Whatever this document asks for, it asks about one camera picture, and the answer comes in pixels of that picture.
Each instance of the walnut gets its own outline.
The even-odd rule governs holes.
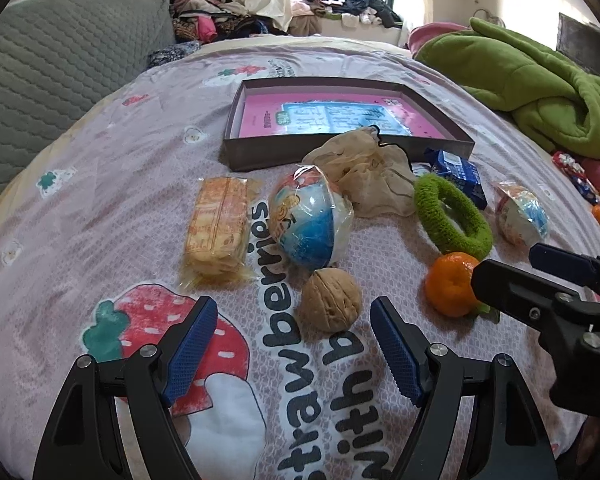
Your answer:
[[[302,288],[299,310],[325,332],[349,328],[360,315],[362,293],[353,277],[341,269],[315,270]]]

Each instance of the mandarin orange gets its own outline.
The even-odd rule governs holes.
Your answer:
[[[480,262],[465,253],[440,256],[429,269],[424,290],[429,303],[440,313],[461,317],[480,303],[471,288],[471,275]]]
[[[593,208],[591,209],[591,214],[594,216],[594,218],[600,224],[600,205],[593,206]]]

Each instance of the metal screw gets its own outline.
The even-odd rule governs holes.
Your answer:
[[[574,297],[571,294],[567,294],[566,292],[558,292],[555,295],[560,301],[566,301],[567,303],[571,303],[574,300]]]
[[[431,350],[433,355],[437,355],[438,357],[445,356],[446,353],[449,352],[449,348],[442,343],[433,343],[433,345],[429,347],[429,350]]]
[[[90,364],[91,364],[91,358],[88,355],[81,355],[80,357],[78,357],[77,361],[75,362],[75,365],[78,368],[86,368]]]
[[[144,345],[140,349],[140,355],[142,357],[153,357],[157,351],[158,349],[155,345]]]
[[[498,362],[502,366],[511,366],[513,364],[513,359],[507,354],[498,354]]]
[[[592,348],[600,348],[600,336],[593,332],[585,332],[582,334],[582,340]]]

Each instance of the pile of clothes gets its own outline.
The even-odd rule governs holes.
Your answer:
[[[292,13],[291,34],[294,34],[294,19],[310,14],[341,18],[346,27],[357,27],[359,23],[382,23],[386,28],[391,28],[401,21],[400,16],[382,0],[292,0]]]
[[[178,42],[248,38],[254,34],[282,34],[272,19],[251,16],[239,0],[171,0],[173,31]]]

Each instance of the green scrunchie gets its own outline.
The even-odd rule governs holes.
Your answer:
[[[469,197],[451,182],[433,173],[421,176],[414,188],[418,217],[442,254],[459,251],[478,260],[489,254],[493,245],[491,229]],[[456,214],[464,233],[451,223],[440,201]]]

